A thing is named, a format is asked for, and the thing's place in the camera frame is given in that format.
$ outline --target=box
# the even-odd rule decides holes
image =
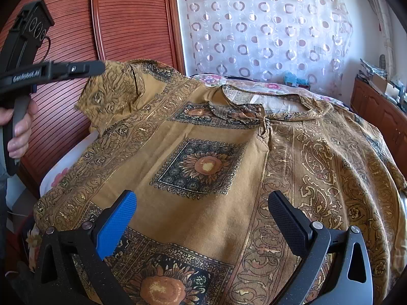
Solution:
[[[378,74],[374,74],[372,78],[372,82],[374,85],[379,89],[379,91],[384,94],[386,93],[387,89],[387,80],[379,76]]]

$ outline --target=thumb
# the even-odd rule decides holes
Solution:
[[[4,126],[10,121],[13,113],[13,109],[0,108],[0,126]]]

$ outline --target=wooden cabinet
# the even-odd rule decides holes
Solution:
[[[366,97],[363,86],[359,84],[359,81],[355,82],[355,87],[353,87],[353,95],[351,100],[351,108],[353,111],[357,111],[358,115],[363,114],[364,108],[366,107]]]
[[[170,0],[91,0],[96,48],[102,60],[157,60],[183,72],[177,58]]]
[[[21,7],[34,0],[21,0],[13,14],[0,32],[0,49],[13,25]],[[78,61],[96,60],[97,54],[93,40],[92,20],[90,17],[90,0],[45,0],[48,10],[54,18],[47,35],[51,47],[47,60]],[[48,49],[45,41],[38,49],[35,62],[39,63]],[[32,95],[38,104],[30,147],[21,159],[20,170],[28,172],[23,177],[25,185],[37,184],[37,189],[30,191],[39,194],[39,184],[45,174],[71,148],[89,134],[89,119],[74,109],[75,103],[86,79],[74,79],[38,86]]]
[[[358,79],[353,88],[351,108],[380,130],[397,167],[407,177],[407,115]]]

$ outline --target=blue gripper pad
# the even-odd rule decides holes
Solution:
[[[124,198],[116,208],[115,204],[110,208],[113,209],[113,211],[97,234],[96,251],[102,260],[104,257],[113,254],[120,238],[136,211],[136,194],[129,190],[125,190],[125,192],[123,192]]]

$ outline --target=wooden wardrobe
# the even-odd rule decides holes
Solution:
[[[21,7],[21,0],[0,32],[0,47]],[[176,0],[45,0],[54,19],[47,60],[158,60],[185,74]],[[39,62],[48,43],[38,50]],[[89,119],[74,109],[86,79],[38,87],[39,106],[22,159],[20,178],[38,194],[52,166],[89,134]]]

